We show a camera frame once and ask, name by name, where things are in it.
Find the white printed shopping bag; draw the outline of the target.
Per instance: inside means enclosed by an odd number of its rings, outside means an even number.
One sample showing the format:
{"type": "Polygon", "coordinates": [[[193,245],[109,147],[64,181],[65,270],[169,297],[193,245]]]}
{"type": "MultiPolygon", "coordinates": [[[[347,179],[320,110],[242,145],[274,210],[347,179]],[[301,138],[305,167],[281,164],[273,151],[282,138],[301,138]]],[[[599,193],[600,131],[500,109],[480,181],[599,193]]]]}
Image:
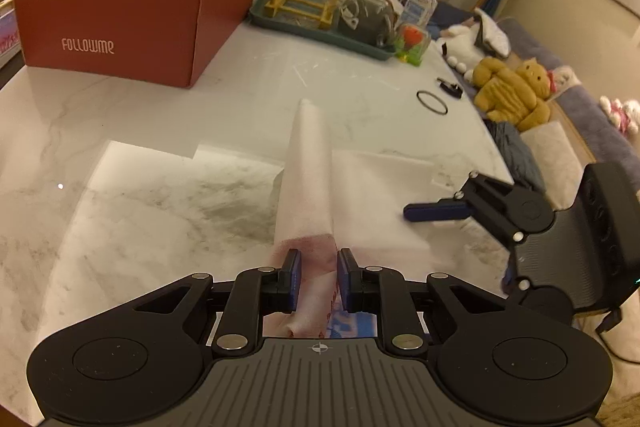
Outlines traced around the white printed shopping bag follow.
{"type": "Polygon", "coordinates": [[[269,336],[320,338],[337,299],[337,253],[348,248],[360,265],[382,265],[408,280],[451,270],[446,236],[410,225],[409,202],[444,196],[429,161],[335,150],[321,109],[299,103],[282,172],[272,259],[302,254],[297,309],[265,319],[269,336]]]}

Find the dark blue folded cloth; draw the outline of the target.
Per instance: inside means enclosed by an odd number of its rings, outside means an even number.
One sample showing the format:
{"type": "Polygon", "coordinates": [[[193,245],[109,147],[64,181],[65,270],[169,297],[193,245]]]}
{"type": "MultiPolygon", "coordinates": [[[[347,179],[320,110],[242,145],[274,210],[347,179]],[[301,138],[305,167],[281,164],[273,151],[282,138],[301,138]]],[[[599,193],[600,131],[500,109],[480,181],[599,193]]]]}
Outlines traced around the dark blue folded cloth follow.
{"type": "Polygon", "coordinates": [[[532,150],[522,140],[518,130],[507,121],[484,119],[484,124],[496,143],[496,147],[513,182],[521,187],[544,194],[546,184],[533,156],[532,150]]]}

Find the beige cushion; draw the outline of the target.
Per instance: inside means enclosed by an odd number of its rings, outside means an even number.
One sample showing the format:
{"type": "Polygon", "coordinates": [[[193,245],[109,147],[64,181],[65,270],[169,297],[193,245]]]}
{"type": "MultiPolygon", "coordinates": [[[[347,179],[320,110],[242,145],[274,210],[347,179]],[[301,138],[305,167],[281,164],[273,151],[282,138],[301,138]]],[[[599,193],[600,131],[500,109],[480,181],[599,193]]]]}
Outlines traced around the beige cushion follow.
{"type": "Polygon", "coordinates": [[[561,125],[551,121],[522,133],[521,138],[532,151],[552,207],[570,208],[582,181],[582,165],[561,125]]]}

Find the small black clip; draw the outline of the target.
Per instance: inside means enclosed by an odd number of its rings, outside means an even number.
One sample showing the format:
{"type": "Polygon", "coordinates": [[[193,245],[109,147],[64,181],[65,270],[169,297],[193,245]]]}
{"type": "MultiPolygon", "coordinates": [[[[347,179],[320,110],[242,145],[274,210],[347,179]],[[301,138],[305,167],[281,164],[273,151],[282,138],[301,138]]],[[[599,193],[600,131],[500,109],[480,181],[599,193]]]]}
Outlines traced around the small black clip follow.
{"type": "Polygon", "coordinates": [[[437,78],[437,82],[439,83],[439,88],[448,95],[453,98],[457,98],[458,100],[462,98],[463,90],[456,82],[451,82],[442,78],[437,78]]]}

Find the yellow muscular cat plush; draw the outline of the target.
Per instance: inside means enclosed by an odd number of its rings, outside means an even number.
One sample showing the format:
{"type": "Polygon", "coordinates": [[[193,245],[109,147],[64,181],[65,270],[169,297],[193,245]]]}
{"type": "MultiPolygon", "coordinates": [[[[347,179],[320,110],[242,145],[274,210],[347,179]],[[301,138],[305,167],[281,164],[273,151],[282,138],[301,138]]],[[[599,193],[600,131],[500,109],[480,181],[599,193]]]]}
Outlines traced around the yellow muscular cat plush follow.
{"type": "Polygon", "coordinates": [[[555,91],[553,76],[536,58],[510,69],[498,58],[485,57],[470,83],[477,89],[474,105],[492,122],[508,122],[525,132],[550,119],[547,101],[555,91]]]}

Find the pink white plush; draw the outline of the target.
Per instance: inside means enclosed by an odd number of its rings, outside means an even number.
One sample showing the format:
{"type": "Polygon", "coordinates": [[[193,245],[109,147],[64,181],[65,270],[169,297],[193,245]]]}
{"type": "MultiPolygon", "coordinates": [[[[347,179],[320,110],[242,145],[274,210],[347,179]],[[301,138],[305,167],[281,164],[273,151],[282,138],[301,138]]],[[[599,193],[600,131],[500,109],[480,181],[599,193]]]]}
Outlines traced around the pink white plush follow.
{"type": "Polygon", "coordinates": [[[608,121],[626,138],[639,133],[640,104],[637,100],[620,101],[618,98],[599,98],[600,109],[608,121]]]}

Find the white plush dog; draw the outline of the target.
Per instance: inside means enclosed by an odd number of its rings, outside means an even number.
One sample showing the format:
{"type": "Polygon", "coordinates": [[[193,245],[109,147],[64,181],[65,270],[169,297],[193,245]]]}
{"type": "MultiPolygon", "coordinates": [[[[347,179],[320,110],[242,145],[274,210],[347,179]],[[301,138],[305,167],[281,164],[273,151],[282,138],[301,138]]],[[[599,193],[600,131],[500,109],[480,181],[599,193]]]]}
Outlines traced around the white plush dog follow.
{"type": "Polygon", "coordinates": [[[475,67],[488,57],[479,20],[466,20],[440,33],[437,46],[445,62],[467,82],[472,82],[475,67]]]}

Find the green toy with orange figure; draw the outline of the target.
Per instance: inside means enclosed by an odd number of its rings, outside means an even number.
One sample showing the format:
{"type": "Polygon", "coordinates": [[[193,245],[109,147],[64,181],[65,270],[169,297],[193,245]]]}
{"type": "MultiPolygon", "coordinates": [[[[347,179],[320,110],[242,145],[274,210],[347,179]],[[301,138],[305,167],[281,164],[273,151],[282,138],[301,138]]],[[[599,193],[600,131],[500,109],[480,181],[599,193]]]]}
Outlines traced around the green toy with orange figure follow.
{"type": "Polygon", "coordinates": [[[410,23],[402,23],[396,32],[395,56],[401,62],[419,67],[431,41],[431,35],[423,28],[410,23]]]}

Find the milk carton with straw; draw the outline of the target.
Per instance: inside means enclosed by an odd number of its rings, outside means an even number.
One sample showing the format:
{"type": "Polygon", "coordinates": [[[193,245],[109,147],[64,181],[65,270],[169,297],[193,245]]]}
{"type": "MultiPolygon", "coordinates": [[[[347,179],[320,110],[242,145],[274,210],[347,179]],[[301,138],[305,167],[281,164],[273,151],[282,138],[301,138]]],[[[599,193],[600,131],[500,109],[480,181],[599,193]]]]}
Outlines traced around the milk carton with straw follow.
{"type": "Polygon", "coordinates": [[[406,0],[399,21],[425,28],[437,8],[437,0],[406,0]]]}

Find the grey glass pitcher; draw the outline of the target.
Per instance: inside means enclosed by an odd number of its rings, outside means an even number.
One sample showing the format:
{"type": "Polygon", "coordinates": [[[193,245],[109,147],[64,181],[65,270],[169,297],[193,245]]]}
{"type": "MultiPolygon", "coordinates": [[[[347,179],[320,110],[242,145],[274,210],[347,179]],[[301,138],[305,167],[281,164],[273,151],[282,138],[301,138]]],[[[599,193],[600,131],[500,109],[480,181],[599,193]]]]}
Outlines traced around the grey glass pitcher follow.
{"type": "Polygon", "coordinates": [[[345,0],[338,15],[340,34],[376,48],[394,43],[396,14],[386,0],[345,0]]]}

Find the teal dish tray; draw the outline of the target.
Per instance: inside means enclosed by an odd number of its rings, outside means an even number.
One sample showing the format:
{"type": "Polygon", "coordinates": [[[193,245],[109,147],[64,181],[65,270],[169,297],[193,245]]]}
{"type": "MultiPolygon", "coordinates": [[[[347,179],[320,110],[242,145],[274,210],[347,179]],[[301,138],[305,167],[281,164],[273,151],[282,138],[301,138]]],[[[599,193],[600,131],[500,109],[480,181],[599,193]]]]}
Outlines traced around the teal dish tray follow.
{"type": "Polygon", "coordinates": [[[394,56],[395,49],[393,46],[377,48],[376,46],[371,46],[370,44],[344,36],[337,30],[337,23],[334,23],[329,30],[321,30],[317,27],[309,27],[302,23],[292,22],[292,20],[282,18],[280,15],[273,18],[266,17],[264,15],[264,7],[267,1],[268,0],[254,0],[253,5],[250,7],[250,22],[253,25],[322,42],[330,46],[337,46],[343,50],[349,50],[382,62],[394,56]]]}

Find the red cardboard box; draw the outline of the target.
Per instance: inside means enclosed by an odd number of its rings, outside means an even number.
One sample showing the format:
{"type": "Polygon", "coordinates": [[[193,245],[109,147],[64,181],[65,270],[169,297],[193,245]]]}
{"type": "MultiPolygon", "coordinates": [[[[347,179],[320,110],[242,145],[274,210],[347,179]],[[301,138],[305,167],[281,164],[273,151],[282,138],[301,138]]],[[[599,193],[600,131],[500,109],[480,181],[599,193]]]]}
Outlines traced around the red cardboard box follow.
{"type": "Polygon", "coordinates": [[[14,0],[32,67],[190,88],[253,0],[14,0]]]}

